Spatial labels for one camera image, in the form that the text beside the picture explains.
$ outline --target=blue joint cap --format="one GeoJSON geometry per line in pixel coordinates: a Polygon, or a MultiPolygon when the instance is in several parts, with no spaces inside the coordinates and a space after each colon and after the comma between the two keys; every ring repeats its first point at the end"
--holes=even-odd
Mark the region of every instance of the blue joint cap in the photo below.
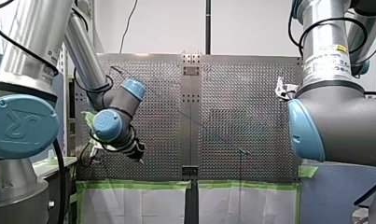
{"type": "Polygon", "coordinates": [[[26,94],[0,97],[0,159],[32,157],[56,139],[59,119],[45,100],[26,94]]]}
{"type": "Polygon", "coordinates": [[[145,86],[141,82],[127,78],[123,82],[123,88],[138,98],[138,100],[142,101],[144,99],[146,90],[145,86]]]}
{"type": "Polygon", "coordinates": [[[367,60],[363,63],[362,69],[359,71],[359,75],[365,75],[370,68],[370,60],[367,60]]]}
{"type": "Polygon", "coordinates": [[[117,111],[105,109],[94,116],[92,129],[98,138],[105,141],[115,140],[123,128],[123,121],[117,111]]]}
{"type": "Polygon", "coordinates": [[[295,99],[289,101],[288,109],[293,151],[303,159],[324,161],[324,145],[306,107],[300,100],[295,99]]]}

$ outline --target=metal pole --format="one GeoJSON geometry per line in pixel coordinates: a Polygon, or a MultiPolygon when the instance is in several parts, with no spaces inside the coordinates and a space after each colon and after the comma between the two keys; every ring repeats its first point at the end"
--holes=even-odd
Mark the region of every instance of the metal pole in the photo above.
{"type": "Polygon", "coordinates": [[[205,13],[205,54],[211,54],[211,0],[207,0],[205,13]]]}

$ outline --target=green tape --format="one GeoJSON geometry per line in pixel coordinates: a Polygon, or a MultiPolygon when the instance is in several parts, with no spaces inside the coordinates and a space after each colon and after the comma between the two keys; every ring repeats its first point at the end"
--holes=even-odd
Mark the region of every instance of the green tape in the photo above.
{"type": "Polygon", "coordinates": [[[274,184],[266,182],[238,180],[199,180],[200,189],[226,189],[231,187],[242,187],[250,189],[295,190],[299,187],[299,184],[274,184]]]}
{"type": "Polygon", "coordinates": [[[190,182],[147,182],[133,180],[78,181],[79,189],[187,189],[190,182]]]}
{"type": "Polygon", "coordinates": [[[69,196],[69,203],[75,203],[75,202],[77,202],[77,195],[73,194],[69,196]]]}
{"type": "Polygon", "coordinates": [[[313,178],[317,170],[317,166],[301,165],[299,166],[299,177],[313,178]]]}
{"type": "Polygon", "coordinates": [[[85,115],[86,124],[92,129],[92,123],[94,121],[94,114],[90,111],[82,111],[82,114],[85,115]]]}

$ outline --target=silver robot arm segment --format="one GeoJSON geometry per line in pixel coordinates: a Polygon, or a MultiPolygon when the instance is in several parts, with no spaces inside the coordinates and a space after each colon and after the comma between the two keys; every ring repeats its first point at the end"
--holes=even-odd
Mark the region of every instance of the silver robot arm segment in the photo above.
{"type": "Polygon", "coordinates": [[[107,81],[86,27],[76,12],[71,13],[65,44],[91,105],[99,111],[94,117],[91,137],[112,146],[112,151],[123,152],[130,159],[140,161],[145,145],[139,142],[131,121],[143,100],[145,87],[138,81],[126,79],[120,88],[111,89],[112,80],[107,81]]]}
{"type": "MultiPolygon", "coordinates": [[[[366,74],[369,70],[369,52],[376,40],[376,16],[361,15],[359,11],[355,13],[355,20],[362,22],[368,30],[368,41],[363,48],[350,54],[351,70],[353,76],[366,74]]],[[[348,48],[357,49],[364,39],[362,30],[356,24],[352,24],[348,33],[348,48]]]]}
{"type": "MultiPolygon", "coordinates": [[[[304,159],[376,166],[376,99],[366,99],[364,89],[352,82],[348,49],[358,45],[355,39],[361,38],[353,35],[362,31],[353,27],[349,46],[342,18],[350,6],[351,0],[303,0],[299,5],[305,30],[321,20],[340,19],[318,24],[304,39],[303,84],[288,103],[291,143],[304,159]]],[[[370,35],[376,36],[376,24],[370,35]]],[[[370,45],[351,61],[359,63],[370,45]]]]}

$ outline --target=label sticker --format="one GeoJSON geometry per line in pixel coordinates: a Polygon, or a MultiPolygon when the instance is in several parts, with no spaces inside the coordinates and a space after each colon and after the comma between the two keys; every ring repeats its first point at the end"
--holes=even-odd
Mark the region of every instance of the label sticker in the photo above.
{"type": "Polygon", "coordinates": [[[307,76],[350,76],[350,57],[348,49],[342,45],[322,47],[308,58],[304,64],[307,76]]]}

